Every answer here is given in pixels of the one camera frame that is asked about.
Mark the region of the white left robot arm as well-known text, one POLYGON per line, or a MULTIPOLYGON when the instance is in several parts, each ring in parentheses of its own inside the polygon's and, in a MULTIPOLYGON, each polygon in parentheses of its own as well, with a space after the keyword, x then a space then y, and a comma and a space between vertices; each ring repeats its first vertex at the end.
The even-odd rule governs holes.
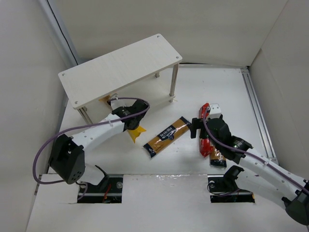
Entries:
POLYGON ((49 166, 64 182, 73 184, 80 181, 84 185, 93 186, 99 192, 107 187, 108 174, 97 165, 86 164, 85 157, 109 138, 137 129, 150 108, 147 101, 139 98, 135 98, 131 106, 126 106, 124 101, 124 98, 117 97, 108 100, 112 112, 99 123, 91 124, 88 129, 72 136, 62 134, 57 137, 49 158, 49 166))

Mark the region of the blue-label spaghetti bag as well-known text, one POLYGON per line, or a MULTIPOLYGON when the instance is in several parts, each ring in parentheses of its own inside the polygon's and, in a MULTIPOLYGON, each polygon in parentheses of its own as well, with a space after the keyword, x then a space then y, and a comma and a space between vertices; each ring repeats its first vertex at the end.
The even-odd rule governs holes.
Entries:
POLYGON ((143 145, 143 148, 148 152, 150 158, 153 158, 186 133, 190 126, 191 123, 182 116, 143 145))

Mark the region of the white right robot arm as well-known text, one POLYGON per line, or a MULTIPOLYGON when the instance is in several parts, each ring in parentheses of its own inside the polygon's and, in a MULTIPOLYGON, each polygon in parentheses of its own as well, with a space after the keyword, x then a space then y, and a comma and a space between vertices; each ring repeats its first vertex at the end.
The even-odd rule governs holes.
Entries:
POLYGON ((280 167, 242 138, 231 134, 222 116, 201 119, 200 137, 208 138, 234 165, 224 174, 234 191, 256 193, 279 207, 299 224, 309 224, 309 182, 280 167))

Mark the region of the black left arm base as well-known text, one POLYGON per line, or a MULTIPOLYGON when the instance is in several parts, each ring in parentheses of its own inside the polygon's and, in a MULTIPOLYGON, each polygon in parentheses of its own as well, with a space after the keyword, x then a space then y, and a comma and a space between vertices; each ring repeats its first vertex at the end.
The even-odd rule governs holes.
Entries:
POLYGON ((106 187, 98 190, 89 184, 84 196, 77 200, 77 203, 121 203, 123 190, 123 176, 111 175, 106 187))

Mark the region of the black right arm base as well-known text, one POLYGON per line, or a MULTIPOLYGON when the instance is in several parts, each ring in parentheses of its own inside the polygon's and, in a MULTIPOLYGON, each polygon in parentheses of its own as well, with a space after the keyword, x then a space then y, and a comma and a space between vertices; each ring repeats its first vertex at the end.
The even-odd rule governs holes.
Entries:
POLYGON ((228 187, 222 175, 208 176, 207 190, 211 203, 255 203, 252 192, 228 187))

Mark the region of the yellow-ended spaghetti bag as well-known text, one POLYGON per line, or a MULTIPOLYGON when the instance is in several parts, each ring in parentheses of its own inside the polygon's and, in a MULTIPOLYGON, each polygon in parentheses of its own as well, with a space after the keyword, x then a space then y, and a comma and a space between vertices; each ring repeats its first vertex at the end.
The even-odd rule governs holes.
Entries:
MULTIPOLYGON (((108 95, 108 96, 106 96, 104 98, 99 99, 99 101, 110 106, 110 99, 112 98, 112 96, 117 96, 118 97, 117 93, 114 93, 113 95, 108 95)), ((115 111, 116 114, 119 117, 126 117, 126 116, 129 115, 129 112, 126 109, 126 107, 129 107, 129 106, 127 106, 127 104, 126 104, 125 107, 119 107, 119 108, 117 108, 115 110, 112 110, 112 111, 115 111)), ((144 129, 140 125, 135 130, 127 130, 126 129, 126 125, 125 125, 124 126, 124 130, 128 131, 128 133, 129 133, 129 135, 130 135, 130 137, 131 137, 131 139, 133 140, 134 143, 136 142, 136 139, 140 136, 141 133, 146 132, 146 129, 144 129)))

